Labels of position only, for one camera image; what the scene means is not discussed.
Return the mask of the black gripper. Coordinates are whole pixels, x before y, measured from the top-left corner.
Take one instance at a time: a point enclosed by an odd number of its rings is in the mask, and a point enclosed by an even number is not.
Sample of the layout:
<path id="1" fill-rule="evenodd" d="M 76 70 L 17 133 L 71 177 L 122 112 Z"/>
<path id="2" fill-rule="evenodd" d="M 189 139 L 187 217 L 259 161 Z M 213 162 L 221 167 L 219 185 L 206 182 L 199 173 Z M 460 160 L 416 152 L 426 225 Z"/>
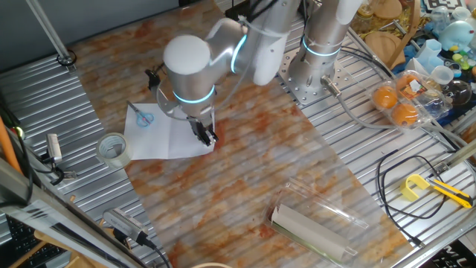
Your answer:
<path id="1" fill-rule="evenodd" d="M 206 115 L 200 119 L 188 116 L 187 119 L 192 127 L 193 134 L 199 138 L 205 146 L 210 146 L 219 140 L 213 131 L 213 120 L 210 115 Z"/>

